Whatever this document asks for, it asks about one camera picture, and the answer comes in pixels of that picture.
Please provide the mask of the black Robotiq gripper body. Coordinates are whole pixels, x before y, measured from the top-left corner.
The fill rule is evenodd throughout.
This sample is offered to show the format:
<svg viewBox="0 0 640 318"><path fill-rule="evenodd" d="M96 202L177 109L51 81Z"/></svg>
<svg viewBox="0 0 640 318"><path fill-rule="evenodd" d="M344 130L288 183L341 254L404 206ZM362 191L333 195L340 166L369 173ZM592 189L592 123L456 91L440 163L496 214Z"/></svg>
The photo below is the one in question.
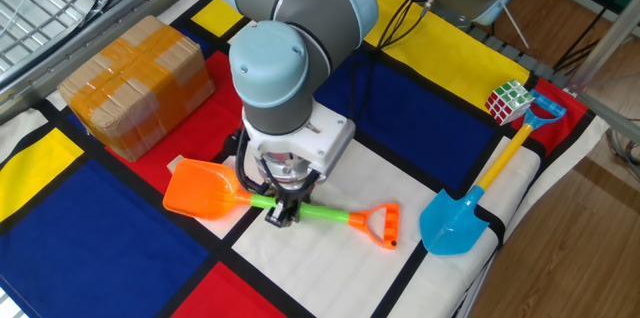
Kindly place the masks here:
<svg viewBox="0 0 640 318"><path fill-rule="evenodd" d="M272 196L275 204L282 207L299 206L303 200L302 189L287 189L282 187L271 186Z"/></svg>

